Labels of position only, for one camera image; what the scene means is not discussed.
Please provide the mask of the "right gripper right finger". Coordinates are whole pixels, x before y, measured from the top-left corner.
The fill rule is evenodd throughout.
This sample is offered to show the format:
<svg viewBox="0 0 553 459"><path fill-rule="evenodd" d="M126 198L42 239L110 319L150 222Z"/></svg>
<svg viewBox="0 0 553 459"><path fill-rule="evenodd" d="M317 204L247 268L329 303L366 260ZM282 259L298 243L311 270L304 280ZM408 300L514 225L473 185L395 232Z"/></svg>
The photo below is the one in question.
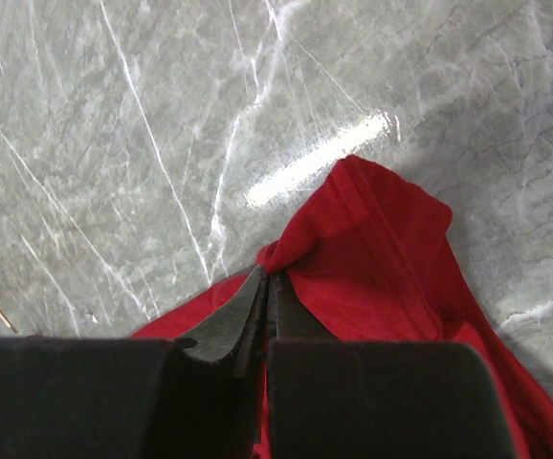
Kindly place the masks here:
<svg viewBox="0 0 553 459"><path fill-rule="evenodd" d="M267 394L275 458L513 458L491 373L469 345L344 341L269 280Z"/></svg>

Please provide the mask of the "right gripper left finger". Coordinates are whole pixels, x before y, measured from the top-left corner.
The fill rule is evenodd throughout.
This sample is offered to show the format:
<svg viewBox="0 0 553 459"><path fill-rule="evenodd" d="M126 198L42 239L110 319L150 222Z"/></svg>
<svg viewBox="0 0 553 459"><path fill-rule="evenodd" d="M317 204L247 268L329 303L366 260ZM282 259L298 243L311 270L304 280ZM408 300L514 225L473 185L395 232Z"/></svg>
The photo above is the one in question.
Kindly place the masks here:
<svg viewBox="0 0 553 459"><path fill-rule="evenodd" d="M0 458L249 458L262 267L176 339L0 339Z"/></svg>

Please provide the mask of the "dark red t shirt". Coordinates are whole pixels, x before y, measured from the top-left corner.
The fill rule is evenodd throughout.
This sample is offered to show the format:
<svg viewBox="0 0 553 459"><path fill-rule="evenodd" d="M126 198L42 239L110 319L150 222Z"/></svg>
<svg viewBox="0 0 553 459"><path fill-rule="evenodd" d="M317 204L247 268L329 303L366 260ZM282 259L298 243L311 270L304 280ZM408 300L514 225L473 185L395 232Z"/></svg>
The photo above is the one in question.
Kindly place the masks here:
<svg viewBox="0 0 553 459"><path fill-rule="evenodd" d="M472 345L498 379L518 455L553 458L553 401L471 294L446 238L451 221L420 187L350 156L257 259L286 271L302 304L340 339Z"/></svg>

